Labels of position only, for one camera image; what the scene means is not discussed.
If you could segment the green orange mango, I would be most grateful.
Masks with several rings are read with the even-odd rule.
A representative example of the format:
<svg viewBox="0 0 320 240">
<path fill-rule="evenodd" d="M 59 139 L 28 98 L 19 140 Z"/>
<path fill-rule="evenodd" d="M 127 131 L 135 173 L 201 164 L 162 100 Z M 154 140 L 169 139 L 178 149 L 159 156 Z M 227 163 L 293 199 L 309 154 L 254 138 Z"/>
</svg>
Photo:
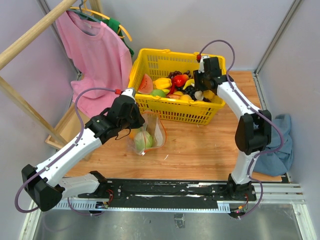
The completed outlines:
<svg viewBox="0 0 320 240">
<path fill-rule="evenodd" d="M 129 138 L 131 140 L 133 140 L 135 138 L 135 136 L 140 132 L 140 129 L 139 128 L 134 128 L 134 129 L 131 129 L 130 133 L 129 133 Z"/>
</svg>

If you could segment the clear zip top bag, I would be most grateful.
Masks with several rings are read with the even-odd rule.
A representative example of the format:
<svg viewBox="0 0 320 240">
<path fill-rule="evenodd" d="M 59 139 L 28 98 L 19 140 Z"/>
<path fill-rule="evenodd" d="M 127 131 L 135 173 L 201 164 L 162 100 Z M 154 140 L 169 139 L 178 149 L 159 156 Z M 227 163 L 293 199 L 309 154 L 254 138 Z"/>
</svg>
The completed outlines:
<svg viewBox="0 0 320 240">
<path fill-rule="evenodd" d="M 132 129 L 128 135 L 128 148 L 139 156 L 161 148 L 167 141 L 167 132 L 161 122 L 160 114 L 146 110 L 142 113 L 144 124 Z"/>
</svg>

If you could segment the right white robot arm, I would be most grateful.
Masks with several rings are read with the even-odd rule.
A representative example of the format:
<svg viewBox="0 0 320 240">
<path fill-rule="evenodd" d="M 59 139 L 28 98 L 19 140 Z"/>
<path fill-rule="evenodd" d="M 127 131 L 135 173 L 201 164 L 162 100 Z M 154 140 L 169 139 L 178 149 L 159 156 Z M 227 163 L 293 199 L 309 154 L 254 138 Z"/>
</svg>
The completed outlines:
<svg viewBox="0 0 320 240">
<path fill-rule="evenodd" d="M 199 68 L 193 72 L 195 88 L 212 91 L 225 101 L 238 120 L 234 137 L 238 156 L 226 189 L 221 193 L 231 200 L 255 201 L 257 197 L 251 177 L 256 155 L 271 142 L 271 113 L 260 110 L 241 93 L 233 78 L 222 73 L 217 57 L 198 54 L 196 60 Z"/>
</svg>

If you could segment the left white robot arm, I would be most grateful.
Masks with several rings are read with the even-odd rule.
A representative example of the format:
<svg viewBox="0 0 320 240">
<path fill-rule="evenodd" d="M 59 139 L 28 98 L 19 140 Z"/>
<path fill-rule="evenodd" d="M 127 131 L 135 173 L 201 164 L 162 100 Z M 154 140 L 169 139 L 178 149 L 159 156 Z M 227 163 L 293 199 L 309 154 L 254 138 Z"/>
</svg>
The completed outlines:
<svg viewBox="0 0 320 240">
<path fill-rule="evenodd" d="M 111 107 L 92 117 L 81 132 L 52 157 L 32 166 L 27 164 L 21 171 L 21 191 L 27 194 L 43 212 L 54 208 L 62 199 L 91 193 L 101 198 L 107 193 L 105 179 L 94 171 L 81 177 L 66 178 L 65 174 L 86 155 L 118 137 L 124 129 L 138 129 L 145 120 L 140 114 L 132 88 L 116 97 Z"/>
</svg>

